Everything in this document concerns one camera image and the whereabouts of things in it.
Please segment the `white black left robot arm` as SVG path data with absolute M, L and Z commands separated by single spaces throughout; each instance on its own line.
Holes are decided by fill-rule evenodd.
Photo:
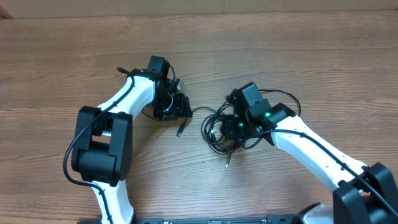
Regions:
M 182 81 L 168 77 L 173 67 L 165 58 L 152 56 L 144 69 L 117 70 L 127 75 L 124 86 L 108 101 L 79 110 L 63 160 L 65 177 L 94 191 L 101 210 L 97 223 L 134 222 L 125 180 L 132 164 L 132 124 L 139 113 L 152 106 L 156 121 L 193 115 Z

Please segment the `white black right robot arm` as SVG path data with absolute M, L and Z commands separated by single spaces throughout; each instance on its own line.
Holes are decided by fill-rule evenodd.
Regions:
M 380 162 L 369 166 L 332 146 L 283 103 L 272 106 L 251 82 L 234 89 L 222 117 L 222 135 L 236 147 L 266 140 L 307 168 L 332 195 L 333 203 L 314 203 L 297 214 L 268 215 L 265 223 L 397 223 L 397 184 Z

